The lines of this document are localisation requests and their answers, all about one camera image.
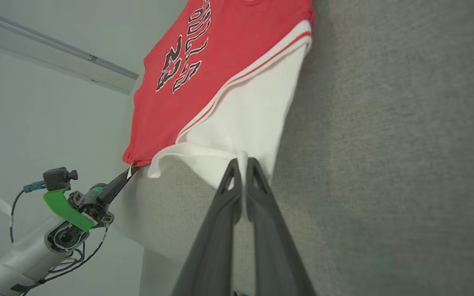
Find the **green bracket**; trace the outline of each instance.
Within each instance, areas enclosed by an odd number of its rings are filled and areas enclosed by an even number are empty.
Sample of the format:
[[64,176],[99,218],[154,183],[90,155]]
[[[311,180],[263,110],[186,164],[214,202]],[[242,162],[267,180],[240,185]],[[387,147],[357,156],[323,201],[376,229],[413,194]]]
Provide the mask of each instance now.
[[67,191],[66,188],[54,191],[47,191],[43,195],[43,199],[51,210],[63,219],[69,221],[72,225],[79,229],[89,232],[94,227],[94,223],[87,219],[84,215],[75,210],[63,195]]

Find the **red jersey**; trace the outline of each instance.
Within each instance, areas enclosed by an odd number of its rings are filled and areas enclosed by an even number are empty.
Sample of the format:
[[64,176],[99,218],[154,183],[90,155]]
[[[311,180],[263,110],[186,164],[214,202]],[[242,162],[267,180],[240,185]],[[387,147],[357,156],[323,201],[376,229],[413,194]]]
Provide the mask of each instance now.
[[144,59],[123,160],[151,163],[228,79],[304,20],[314,20],[311,0],[189,0]]

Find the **gray carpet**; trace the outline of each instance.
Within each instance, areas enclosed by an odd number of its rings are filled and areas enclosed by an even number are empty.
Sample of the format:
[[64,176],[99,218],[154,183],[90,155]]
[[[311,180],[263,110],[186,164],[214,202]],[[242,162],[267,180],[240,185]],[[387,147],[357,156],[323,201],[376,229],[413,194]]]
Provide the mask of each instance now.
[[[272,184],[314,288],[474,296],[474,1],[314,7]],[[154,206],[147,244],[183,261],[214,190],[181,163],[133,190]],[[249,225],[235,244],[252,289]]]

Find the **cable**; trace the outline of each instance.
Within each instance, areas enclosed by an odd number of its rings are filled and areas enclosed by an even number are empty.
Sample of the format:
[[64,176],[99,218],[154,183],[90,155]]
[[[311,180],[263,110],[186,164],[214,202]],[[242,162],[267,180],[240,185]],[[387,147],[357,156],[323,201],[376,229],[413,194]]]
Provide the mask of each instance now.
[[73,263],[74,261],[77,261],[76,259],[74,259],[74,258],[72,257],[73,254],[74,254],[74,251],[72,251],[69,255],[67,255],[67,259],[64,260],[64,261],[67,261],[67,260],[69,260],[69,259],[72,259],[71,262],[62,262],[62,263],[58,264],[58,266],[71,264],[71,263]]
[[49,270],[49,273],[59,273],[59,272],[65,271],[65,270],[71,268],[72,266],[75,266],[76,264],[79,264],[80,262],[82,262],[85,259],[85,242],[83,242],[83,251],[80,251],[78,249],[75,249],[75,251],[77,251],[77,253],[79,254],[79,259],[78,260],[75,260],[74,262],[70,263],[69,266],[66,266],[64,268],[57,269],[57,270]]
[[66,272],[64,272],[64,273],[62,273],[62,274],[55,275],[54,277],[50,277],[50,278],[48,278],[48,279],[46,279],[46,280],[40,280],[39,283],[40,283],[40,284],[45,284],[45,283],[47,283],[48,281],[52,281],[52,280],[54,280],[54,279],[56,279],[56,278],[58,278],[58,277],[61,277],[62,275],[68,274],[69,272],[72,272],[72,271],[74,271],[74,270],[80,268],[80,266],[82,266],[82,265],[85,264],[87,261],[89,261],[89,260],[94,256],[94,254],[96,254],[96,253],[98,252],[98,250],[100,249],[100,247],[101,247],[102,244],[104,243],[105,236],[107,236],[107,230],[109,230],[109,228],[106,228],[106,229],[105,229],[104,236],[103,236],[103,238],[102,238],[102,242],[100,242],[100,244],[98,245],[98,247],[94,250],[94,252],[93,252],[87,259],[85,259],[83,262],[81,262],[81,263],[80,263],[78,266],[76,266],[75,268],[72,268],[71,270],[66,271]]
[[14,234],[12,232],[12,227],[14,226],[14,211],[16,210],[16,204],[17,200],[19,197],[23,194],[23,190],[19,192],[19,194],[16,196],[16,199],[14,200],[14,203],[12,204],[12,211],[10,213],[10,241],[14,242]]

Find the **red stripe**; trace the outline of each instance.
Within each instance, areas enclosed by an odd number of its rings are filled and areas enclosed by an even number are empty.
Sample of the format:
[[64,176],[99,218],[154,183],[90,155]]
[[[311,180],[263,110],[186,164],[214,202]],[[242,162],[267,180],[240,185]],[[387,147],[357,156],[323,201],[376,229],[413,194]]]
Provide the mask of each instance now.
[[[301,33],[299,36],[297,36],[292,42],[290,42],[288,45],[286,45],[282,50],[280,50],[278,53],[274,54],[274,56],[272,56],[271,58],[269,58],[268,60],[266,60],[265,62],[263,62],[261,65],[255,67],[254,69],[252,69],[251,71],[249,71],[248,73],[242,75],[241,77],[238,77],[238,78],[235,78],[233,79],[232,81],[230,81],[228,84],[231,84],[232,82],[234,82],[235,80],[238,80],[238,79],[241,79],[243,77],[245,77],[246,75],[249,75],[250,73],[253,73],[254,71],[256,71],[257,69],[261,68],[262,66],[264,66],[265,64],[267,64],[269,61],[271,61],[273,58],[275,58],[276,56],[279,56],[282,52],[284,52],[286,49],[288,49],[290,46],[292,46],[294,43],[296,43],[297,41],[299,41],[301,38],[305,37],[305,36],[312,36],[312,32],[310,31],[306,31],[306,32],[303,32]],[[206,113],[204,113],[204,115],[199,118],[197,121],[195,121],[192,125],[190,125],[190,127],[196,125],[200,120],[202,120],[203,118],[206,117],[207,114],[209,114],[209,111],[211,109],[213,109],[213,107],[215,106],[216,104],[214,103],[208,110]]]

